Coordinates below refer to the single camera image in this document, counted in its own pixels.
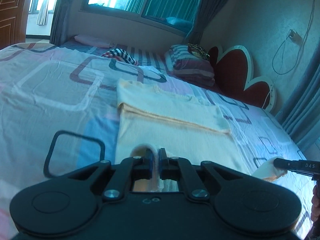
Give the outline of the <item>person's hand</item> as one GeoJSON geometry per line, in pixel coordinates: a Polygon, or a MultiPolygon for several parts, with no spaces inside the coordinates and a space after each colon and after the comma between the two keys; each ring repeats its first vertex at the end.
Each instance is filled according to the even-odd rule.
{"type": "Polygon", "coordinates": [[[316,222],[319,219],[320,215],[320,207],[319,207],[319,198],[318,198],[318,190],[317,185],[313,188],[313,197],[311,200],[312,208],[311,208],[311,220],[316,222]]]}

